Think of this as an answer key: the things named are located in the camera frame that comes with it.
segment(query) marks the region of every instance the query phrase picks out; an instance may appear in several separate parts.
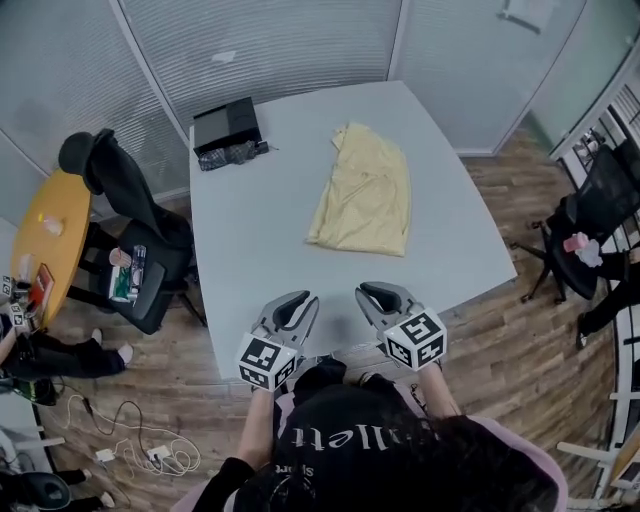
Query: black sleeve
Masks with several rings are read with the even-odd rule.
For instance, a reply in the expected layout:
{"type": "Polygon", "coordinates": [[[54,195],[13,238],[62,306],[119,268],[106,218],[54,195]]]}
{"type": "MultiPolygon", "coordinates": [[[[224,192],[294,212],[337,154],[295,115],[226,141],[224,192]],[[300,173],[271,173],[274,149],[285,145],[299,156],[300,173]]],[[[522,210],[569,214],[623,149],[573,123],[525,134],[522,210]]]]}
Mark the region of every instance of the black sleeve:
{"type": "Polygon", "coordinates": [[[229,496],[255,473],[245,461],[229,457],[222,464],[218,474],[204,488],[193,512],[222,511],[229,496]]]}

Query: chair seat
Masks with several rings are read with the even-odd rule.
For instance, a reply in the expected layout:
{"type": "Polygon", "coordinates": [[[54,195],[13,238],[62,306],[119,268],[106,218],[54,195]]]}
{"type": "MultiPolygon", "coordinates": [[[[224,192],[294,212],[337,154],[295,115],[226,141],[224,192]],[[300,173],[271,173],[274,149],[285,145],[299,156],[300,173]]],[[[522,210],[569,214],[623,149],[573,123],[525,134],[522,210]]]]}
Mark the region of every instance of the chair seat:
{"type": "MultiPolygon", "coordinates": [[[[153,230],[139,222],[131,221],[118,238],[118,247],[131,254],[135,245],[144,245],[147,248],[145,268],[151,268],[154,262],[158,262],[166,269],[165,282],[184,279],[193,256],[191,247],[178,248],[169,246],[162,241],[153,230]]],[[[103,266],[105,271],[92,279],[92,291],[108,296],[111,281],[111,265],[109,264],[108,253],[100,252],[96,263],[103,266]]],[[[169,308],[172,298],[173,294],[171,293],[158,294],[149,309],[149,313],[143,319],[136,319],[133,316],[133,307],[130,303],[109,302],[116,312],[120,313],[142,332],[145,334],[153,334],[160,328],[160,324],[169,308]]]]}
{"type": "Polygon", "coordinates": [[[552,231],[550,237],[545,236],[545,250],[549,257],[551,271],[578,295],[591,300],[596,293],[598,276],[574,253],[568,253],[564,250],[562,244],[571,234],[552,231]]]}

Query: white desk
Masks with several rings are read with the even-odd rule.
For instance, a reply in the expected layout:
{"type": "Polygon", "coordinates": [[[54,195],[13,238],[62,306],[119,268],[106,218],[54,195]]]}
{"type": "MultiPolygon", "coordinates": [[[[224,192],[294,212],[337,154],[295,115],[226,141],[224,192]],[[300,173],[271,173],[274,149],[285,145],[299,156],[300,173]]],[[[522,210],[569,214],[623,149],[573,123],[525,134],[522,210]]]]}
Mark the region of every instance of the white desk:
{"type": "Polygon", "coordinates": [[[373,340],[354,299],[362,281],[406,286],[443,311],[516,276],[466,169],[402,82],[282,98],[257,105],[256,115],[263,138],[278,150],[206,173],[190,152],[200,285],[223,378],[236,376],[243,332],[284,293],[307,289],[320,297],[305,348],[314,356],[373,340]],[[305,243],[335,161],[333,131],[349,121],[393,140],[407,157],[412,212],[404,258],[305,243]]]}

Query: pink cup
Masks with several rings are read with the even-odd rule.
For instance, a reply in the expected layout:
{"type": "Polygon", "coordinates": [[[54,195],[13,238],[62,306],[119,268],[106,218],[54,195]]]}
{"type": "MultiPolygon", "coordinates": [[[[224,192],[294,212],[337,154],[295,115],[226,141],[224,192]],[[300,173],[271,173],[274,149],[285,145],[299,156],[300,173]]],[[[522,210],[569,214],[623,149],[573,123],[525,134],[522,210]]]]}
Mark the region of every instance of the pink cup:
{"type": "Polygon", "coordinates": [[[562,246],[566,252],[575,252],[578,249],[584,249],[589,244],[589,237],[584,233],[576,233],[571,238],[567,238],[562,242],[562,246]]]}

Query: forearm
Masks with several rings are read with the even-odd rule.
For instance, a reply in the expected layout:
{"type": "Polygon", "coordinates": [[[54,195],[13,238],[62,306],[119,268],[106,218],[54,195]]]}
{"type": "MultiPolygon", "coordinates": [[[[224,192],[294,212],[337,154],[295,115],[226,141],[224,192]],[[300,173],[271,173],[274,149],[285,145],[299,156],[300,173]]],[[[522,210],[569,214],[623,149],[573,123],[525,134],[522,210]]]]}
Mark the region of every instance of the forearm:
{"type": "Polygon", "coordinates": [[[0,366],[4,363],[5,359],[9,356],[11,349],[16,344],[16,332],[11,329],[2,341],[0,341],[0,366]]]}
{"type": "Polygon", "coordinates": [[[418,372],[418,378],[429,414],[437,418],[461,414],[437,364],[431,363],[422,368],[418,372]]]}
{"type": "Polygon", "coordinates": [[[262,389],[256,389],[253,392],[237,457],[256,471],[269,462],[271,456],[273,407],[273,393],[262,389]]]}

